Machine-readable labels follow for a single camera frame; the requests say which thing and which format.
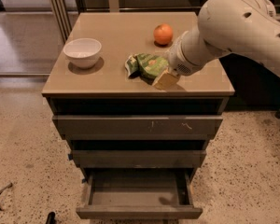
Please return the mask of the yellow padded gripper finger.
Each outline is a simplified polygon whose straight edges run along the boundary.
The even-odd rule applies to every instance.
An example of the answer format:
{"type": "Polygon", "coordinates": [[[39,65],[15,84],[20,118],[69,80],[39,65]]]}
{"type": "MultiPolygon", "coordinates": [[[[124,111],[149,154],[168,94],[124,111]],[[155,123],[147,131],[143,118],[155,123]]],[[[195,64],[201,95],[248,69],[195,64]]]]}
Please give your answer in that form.
{"type": "Polygon", "coordinates": [[[167,67],[153,81],[152,86],[159,90],[170,88],[178,82],[180,75],[176,70],[167,67]]]}

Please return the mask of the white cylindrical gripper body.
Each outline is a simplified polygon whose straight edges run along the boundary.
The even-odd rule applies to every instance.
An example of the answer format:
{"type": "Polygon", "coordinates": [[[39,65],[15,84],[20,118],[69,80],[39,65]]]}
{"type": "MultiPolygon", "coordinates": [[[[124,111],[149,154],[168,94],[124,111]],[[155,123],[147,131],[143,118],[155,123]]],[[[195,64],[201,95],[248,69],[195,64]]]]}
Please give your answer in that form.
{"type": "Polygon", "coordinates": [[[167,58],[179,75],[190,76],[208,63],[209,51],[199,31],[186,31],[169,48],[167,58]]]}

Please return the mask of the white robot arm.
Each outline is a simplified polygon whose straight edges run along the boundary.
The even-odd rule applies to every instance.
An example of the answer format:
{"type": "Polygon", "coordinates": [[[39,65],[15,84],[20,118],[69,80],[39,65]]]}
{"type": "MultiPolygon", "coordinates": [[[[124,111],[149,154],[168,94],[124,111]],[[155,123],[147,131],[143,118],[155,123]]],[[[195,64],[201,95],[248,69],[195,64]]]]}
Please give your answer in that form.
{"type": "Polygon", "coordinates": [[[280,21],[269,0],[207,0],[197,24],[166,52],[168,66],[154,80],[167,89],[231,53],[247,57],[280,77],[280,21]]]}

